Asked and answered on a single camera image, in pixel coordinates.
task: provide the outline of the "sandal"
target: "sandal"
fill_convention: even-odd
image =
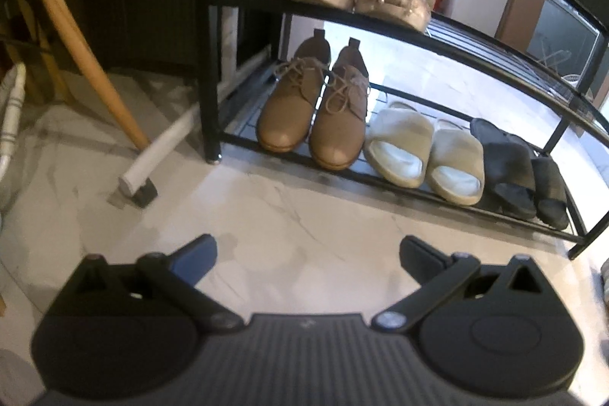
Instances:
[[[433,136],[429,119],[404,103],[393,102],[370,123],[363,154],[389,182],[418,188],[425,179]]]
[[[485,194],[482,203],[528,220],[535,217],[535,176],[528,150],[484,119],[473,119],[471,134],[482,144]]]
[[[475,205],[484,190],[482,145],[468,131],[438,119],[427,164],[427,183],[445,200]]]
[[[520,136],[509,134],[507,137],[513,143],[525,147],[531,158],[535,176],[537,217],[553,228],[561,231],[566,229],[569,225],[567,195],[558,165],[550,157],[537,156],[531,146]]]

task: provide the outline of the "black rubber foot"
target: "black rubber foot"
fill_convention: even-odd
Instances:
[[[146,182],[142,184],[139,189],[135,192],[135,194],[131,197],[133,203],[135,203],[139,208],[145,209],[148,205],[152,203],[152,201],[158,196],[158,191],[156,191],[156,187],[154,183],[150,180],[150,178],[146,179]]]
[[[222,161],[222,156],[221,155],[218,155],[217,159],[205,159],[205,162],[207,162],[211,166],[218,166],[218,164],[220,164],[221,161]]]

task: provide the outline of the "white plastic pipe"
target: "white plastic pipe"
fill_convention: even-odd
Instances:
[[[10,91],[13,89],[14,82],[17,79],[17,73],[19,73],[19,67],[18,64],[15,64],[10,70],[7,71],[2,79],[2,83],[0,84],[0,115],[2,112],[4,112]]]
[[[14,153],[21,108],[23,107],[23,99],[26,97],[26,67],[22,62],[18,62],[13,69],[15,73],[14,86],[8,94],[8,103],[2,123],[2,132],[0,133],[0,181],[4,178]]]
[[[118,178],[121,193],[132,197],[161,161],[200,123],[199,104],[195,104],[154,140],[135,159],[129,170]]]

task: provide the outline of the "screw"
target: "screw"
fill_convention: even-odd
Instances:
[[[230,314],[229,312],[220,312],[212,315],[209,322],[218,330],[230,330],[239,327],[242,320],[239,315]]]
[[[382,312],[376,315],[375,323],[387,330],[396,330],[404,327],[408,319],[398,312]]]

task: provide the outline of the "shoe rack shelf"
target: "shoe rack shelf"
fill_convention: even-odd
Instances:
[[[217,83],[219,81],[219,40],[220,40],[220,9],[221,7],[243,8],[247,10],[260,10],[268,13],[277,14],[294,14],[313,18],[322,21],[330,21],[338,24],[348,25],[350,27],[366,30],[372,33],[377,33],[383,36],[391,37],[411,45],[419,46],[428,51],[434,52],[441,56],[448,57],[476,70],[479,70],[507,85],[523,92],[523,94],[534,98],[538,102],[543,103],[548,108],[552,109],[561,117],[561,121],[556,130],[552,134],[549,142],[543,148],[534,147],[539,154],[549,155],[556,143],[560,140],[563,133],[569,126],[574,124],[588,132],[603,145],[609,147],[609,123],[605,117],[597,111],[583,97],[583,94],[588,90],[592,78],[601,63],[602,56],[609,44],[607,31],[601,29],[597,37],[593,54],[590,57],[586,71],[582,75],[580,84],[577,89],[563,82],[558,75],[551,72],[546,67],[534,61],[526,54],[522,54],[515,49],[506,46],[492,37],[488,37],[476,30],[473,30],[465,25],[458,24],[441,15],[434,14],[434,21],[439,25],[450,25],[458,28],[461,31],[469,34],[474,41],[492,45],[495,49],[505,53],[508,58],[512,59],[512,64],[524,65],[544,84],[535,84],[531,81],[523,79],[515,74],[510,64],[498,64],[496,59],[486,57],[480,51],[468,51],[462,46],[451,42],[451,39],[442,36],[442,31],[429,30],[427,34],[418,33],[409,28],[400,27],[398,25],[389,24],[388,22],[370,18],[364,15],[349,13],[346,11],[328,8],[324,6],[310,5],[290,0],[197,0],[197,37],[199,44],[199,102],[201,109],[202,135],[205,147],[205,159],[211,164],[220,162],[221,143],[230,143],[249,150],[255,150],[266,155],[276,156],[284,161],[294,162],[302,166],[319,169],[319,166],[311,159],[308,147],[301,146],[296,150],[284,153],[273,154],[266,151],[258,145],[255,136],[255,116],[260,110],[260,106],[264,103],[262,95],[268,94],[269,85],[274,81],[273,68],[277,60],[267,61],[264,65],[254,71],[228,98],[218,105],[217,102]],[[388,88],[378,84],[371,84],[371,88],[379,90],[385,94],[395,95],[396,97],[404,98],[411,102],[419,103],[428,108],[435,109],[440,112],[455,116],[464,121],[471,121],[473,117],[459,111],[455,111],[447,106],[428,101],[424,98],[415,95],[401,92],[397,89]],[[558,89],[559,91],[550,92],[549,89]],[[569,95],[569,98],[561,97],[561,95]],[[253,114],[246,117],[246,124],[236,132],[228,132],[227,124],[241,112],[247,102],[255,101]],[[439,205],[441,208],[449,210],[457,210],[465,212],[468,215],[484,218],[486,220],[500,222],[510,226],[527,229],[532,232],[540,232],[549,234],[553,237],[565,239],[575,243],[569,251],[569,258],[577,257],[592,241],[594,241],[607,226],[609,226],[609,212],[596,224],[595,227],[586,230],[581,215],[577,206],[573,202],[569,191],[568,212],[571,218],[571,224],[574,232],[558,231],[550,228],[538,221],[523,221],[515,219],[501,213],[495,213],[484,210],[479,207],[465,207],[449,203],[437,196],[430,190],[423,188],[407,189],[401,188],[387,182],[377,172],[375,172],[369,164],[360,156],[351,168],[332,172],[324,170],[325,173],[340,176],[351,181],[360,182],[362,184],[378,187],[383,190],[392,191],[404,196],[414,197],[415,199],[424,200]]]

